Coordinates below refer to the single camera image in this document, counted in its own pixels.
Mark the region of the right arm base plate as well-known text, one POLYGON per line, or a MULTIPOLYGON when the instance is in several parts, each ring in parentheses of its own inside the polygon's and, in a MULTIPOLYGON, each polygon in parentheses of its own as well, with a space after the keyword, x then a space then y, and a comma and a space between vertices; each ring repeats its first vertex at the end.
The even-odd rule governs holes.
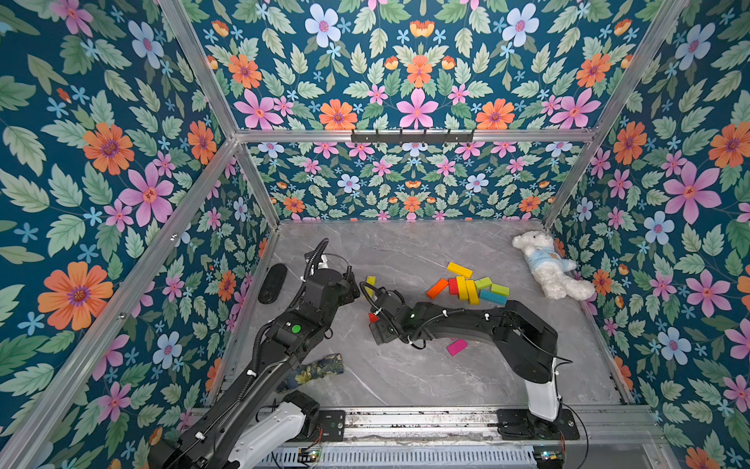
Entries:
POLYGON ((508 441, 577 441, 581 439, 572 410, 563 408, 554 421, 532 415, 528 410, 496 410, 498 433, 508 441))

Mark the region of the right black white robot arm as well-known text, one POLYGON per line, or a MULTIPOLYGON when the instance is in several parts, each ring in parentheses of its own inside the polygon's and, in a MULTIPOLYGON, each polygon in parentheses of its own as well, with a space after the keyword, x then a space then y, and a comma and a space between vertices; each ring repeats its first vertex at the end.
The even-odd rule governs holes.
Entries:
POLYGON ((368 301, 377 322, 370 325, 379 345, 400 341, 417 350, 437 339, 461 339, 493 345, 508 367, 525 381, 527 412, 552 422, 561 411, 557 371, 558 332, 517 300, 486 310, 448 308, 432 302, 407 305, 388 292, 368 301))

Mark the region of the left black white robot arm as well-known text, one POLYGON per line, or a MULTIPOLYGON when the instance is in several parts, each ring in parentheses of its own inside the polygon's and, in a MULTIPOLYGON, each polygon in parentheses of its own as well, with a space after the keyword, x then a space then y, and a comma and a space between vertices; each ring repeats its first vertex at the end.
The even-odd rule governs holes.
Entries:
POLYGON ((320 266, 324 238, 307 258, 302 285, 290 305, 264 324, 250 363, 230 389, 172 445, 156 444, 150 468, 228 468, 242 432, 277 386, 324 340, 342 306, 361 293, 351 267, 344 273, 320 266))

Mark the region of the long yellow block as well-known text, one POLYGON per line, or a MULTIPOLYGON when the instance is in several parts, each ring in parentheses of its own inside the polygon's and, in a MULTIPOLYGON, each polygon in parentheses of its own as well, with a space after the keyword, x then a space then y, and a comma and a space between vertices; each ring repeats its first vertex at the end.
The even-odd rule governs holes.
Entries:
POLYGON ((366 279, 366 283, 369 285, 369 288, 367 289, 367 295, 370 298, 372 298, 374 294, 374 289, 376 287, 376 277, 368 276, 366 279))

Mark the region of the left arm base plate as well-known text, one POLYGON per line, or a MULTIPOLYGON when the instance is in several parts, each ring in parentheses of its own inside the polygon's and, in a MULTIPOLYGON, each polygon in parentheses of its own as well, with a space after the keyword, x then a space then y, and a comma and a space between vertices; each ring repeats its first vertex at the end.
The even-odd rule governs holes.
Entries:
POLYGON ((293 442, 318 444, 342 442, 347 414, 343 410, 320 410, 307 416, 301 432, 293 442))

